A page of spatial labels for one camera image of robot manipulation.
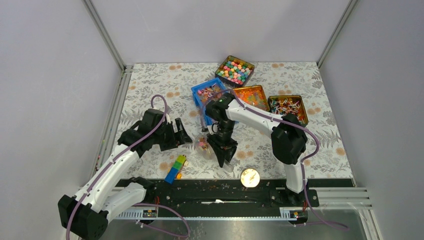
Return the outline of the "clear glass jar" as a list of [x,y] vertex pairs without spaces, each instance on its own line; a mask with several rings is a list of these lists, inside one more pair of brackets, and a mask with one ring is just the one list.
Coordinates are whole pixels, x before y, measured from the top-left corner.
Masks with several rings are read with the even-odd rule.
[[212,160],[215,157],[215,153],[208,143],[207,134],[198,134],[194,140],[194,149],[206,160]]

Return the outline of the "gold round jar lid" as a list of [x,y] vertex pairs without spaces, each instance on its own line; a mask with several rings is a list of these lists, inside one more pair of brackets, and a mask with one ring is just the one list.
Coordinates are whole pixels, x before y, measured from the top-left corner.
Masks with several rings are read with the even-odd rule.
[[260,183],[259,172],[253,168],[247,168],[240,175],[240,182],[246,188],[255,188]]

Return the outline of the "blue plastic bin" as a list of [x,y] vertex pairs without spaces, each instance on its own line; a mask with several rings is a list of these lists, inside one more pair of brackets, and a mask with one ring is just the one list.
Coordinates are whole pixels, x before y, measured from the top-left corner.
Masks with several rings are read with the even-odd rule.
[[201,112],[201,125],[203,127],[211,126],[214,123],[213,119],[205,115],[205,104],[207,100],[210,98],[216,100],[222,94],[213,95],[225,89],[227,89],[227,87],[219,78],[213,78],[212,80],[205,81],[191,88],[194,103]]

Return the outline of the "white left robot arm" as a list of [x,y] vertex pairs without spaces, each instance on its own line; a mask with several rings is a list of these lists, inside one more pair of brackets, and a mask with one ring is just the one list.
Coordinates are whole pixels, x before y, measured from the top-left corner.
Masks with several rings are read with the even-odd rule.
[[167,151],[187,143],[192,143],[192,139],[180,118],[172,121],[161,110],[146,110],[141,120],[121,134],[98,172],[73,196],[63,195],[58,201],[66,239],[75,234],[84,240],[98,240],[122,212],[139,202],[144,206],[152,204],[155,192],[145,183],[131,182],[118,193],[112,196],[109,193],[152,146]]

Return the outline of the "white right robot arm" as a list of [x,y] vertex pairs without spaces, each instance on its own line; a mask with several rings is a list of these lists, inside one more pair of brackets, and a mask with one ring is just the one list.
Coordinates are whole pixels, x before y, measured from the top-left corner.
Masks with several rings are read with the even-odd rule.
[[209,128],[207,142],[221,168],[230,164],[238,143],[232,138],[236,122],[265,134],[271,140],[273,157],[283,163],[286,175],[287,201],[293,206],[306,199],[307,180],[301,170],[300,156],[306,150],[307,136],[304,127],[293,114],[285,116],[253,107],[231,93],[205,105],[205,114],[215,121]]

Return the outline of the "gold tin with gummy candies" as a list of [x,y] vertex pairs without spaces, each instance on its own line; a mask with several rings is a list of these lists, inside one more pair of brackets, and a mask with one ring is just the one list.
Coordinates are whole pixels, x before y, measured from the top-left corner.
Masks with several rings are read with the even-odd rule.
[[266,112],[270,111],[268,99],[261,85],[238,87],[233,90],[236,96],[245,103]]

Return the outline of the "dark tin with pastel candies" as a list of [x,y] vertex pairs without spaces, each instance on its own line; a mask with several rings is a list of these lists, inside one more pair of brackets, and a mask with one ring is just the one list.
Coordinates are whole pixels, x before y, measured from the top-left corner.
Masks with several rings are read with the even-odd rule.
[[244,87],[252,77],[255,65],[229,55],[215,71],[215,77],[232,88]]

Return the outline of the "colourful toy brick stack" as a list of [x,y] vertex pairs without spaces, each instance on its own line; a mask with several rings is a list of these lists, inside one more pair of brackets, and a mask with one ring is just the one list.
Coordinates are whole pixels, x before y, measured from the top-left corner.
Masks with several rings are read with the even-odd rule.
[[182,178],[181,171],[184,166],[187,166],[187,164],[187,156],[179,155],[169,169],[164,181],[172,185],[175,180],[180,180]]

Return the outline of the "gold tin with lollipops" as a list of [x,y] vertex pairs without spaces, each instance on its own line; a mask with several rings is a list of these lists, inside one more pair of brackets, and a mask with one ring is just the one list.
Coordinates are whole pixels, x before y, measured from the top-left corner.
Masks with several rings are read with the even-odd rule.
[[267,103],[271,113],[282,116],[293,114],[297,117],[298,121],[303,127],[308,125],[309,119],[307,116],[307,111],[304,106],[303,99],[300,95],[269,96]]

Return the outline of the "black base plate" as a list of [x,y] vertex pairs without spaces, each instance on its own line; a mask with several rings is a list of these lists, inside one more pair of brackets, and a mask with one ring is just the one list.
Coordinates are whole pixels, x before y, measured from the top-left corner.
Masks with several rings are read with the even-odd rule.
[[313,188],[352,187],[349,179],[318,178],[307,182],[306,191],[294,193],[287,189],[285,179],[261,179],[257,186],[244,186],[239,179],[180,179],[168,183],[163,179],[132,177],[121,180],[118,186],[129,183],[147,184],[144,202],[170,207],[188,203],[220,200],[227,203],[255,203],[261,206],[303,207],[317,201]]

